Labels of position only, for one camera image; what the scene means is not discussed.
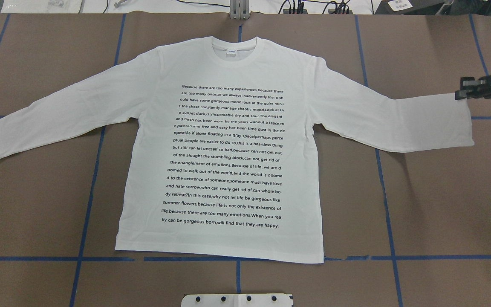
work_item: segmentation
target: shirt sleeve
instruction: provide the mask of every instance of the shirt sleeve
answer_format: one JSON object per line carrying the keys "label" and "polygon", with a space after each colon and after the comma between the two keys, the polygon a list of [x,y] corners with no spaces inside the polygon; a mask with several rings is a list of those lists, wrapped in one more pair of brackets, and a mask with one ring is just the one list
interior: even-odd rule
{"label": "shirt sleeve", "polygon": [[160,63],[154,49],[1,118],[0,159],[138,118],[152,99]]}
{"label": "shirt sleeve", "polygon": [[309,115],[345,138],[385,151],[472,146],[471,114],[454,93],[390,99],[327,68],[316,58]]}

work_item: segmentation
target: shirt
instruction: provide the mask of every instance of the shirt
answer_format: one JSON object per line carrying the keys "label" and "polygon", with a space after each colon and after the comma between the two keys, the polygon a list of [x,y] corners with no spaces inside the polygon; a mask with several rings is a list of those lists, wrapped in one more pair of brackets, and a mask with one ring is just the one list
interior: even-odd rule
{"label": "shirt", "polygon": [[258,37],[205,37],[0,119],[0,159],[131,117],[124,250],[321,263],[314,124],[386,151],[473,145],[466,101],[453,94],[390,99],[322,58]]}

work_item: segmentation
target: crew neckline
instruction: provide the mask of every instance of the crew neckline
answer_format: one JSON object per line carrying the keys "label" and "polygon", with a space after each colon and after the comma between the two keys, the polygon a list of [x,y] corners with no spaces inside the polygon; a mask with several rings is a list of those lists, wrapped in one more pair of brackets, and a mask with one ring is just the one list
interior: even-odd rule
{"label": "crew neckline", "polygon": [[[253,47],[253,51],[250,55],[241,60],[225,61],[216,54],[215,50],[213,50],[214,46],[230,50],[251,49]],[[210,59],[216,64],[224,67],[239,67],[250,64],[257,59],[264,46],[263,39],[260,37],[254,37],[248,41],[241,41],[239,43],[229,43],[228,41],[221,41],[213,36],[208,36],[204,38],[204,47]]]}

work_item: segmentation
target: brown table surface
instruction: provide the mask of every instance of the brown table surface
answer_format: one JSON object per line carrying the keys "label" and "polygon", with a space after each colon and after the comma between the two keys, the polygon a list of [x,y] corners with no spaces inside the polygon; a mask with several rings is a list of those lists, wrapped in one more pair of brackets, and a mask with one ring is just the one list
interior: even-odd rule
{"label": "brown table surface", "polygon": [[[0,117],[156,46],[259,36],[391,98],[491,73],[491,17],[0,14]],[[0,160],[0,306],[179,306],[292,293],[297,307],[491,306],[491,99],[475,146],[388,153],[315,127],[324,264],[115,251],[138,122]]]}

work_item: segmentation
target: metal bracket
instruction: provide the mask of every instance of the metal bracket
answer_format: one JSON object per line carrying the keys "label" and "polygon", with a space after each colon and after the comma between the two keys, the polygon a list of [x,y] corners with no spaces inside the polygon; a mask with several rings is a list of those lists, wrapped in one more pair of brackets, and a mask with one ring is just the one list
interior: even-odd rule
{"label": "metal bracket", "polygon": [[249,19],[249,0],[230,0],[231,19]]}

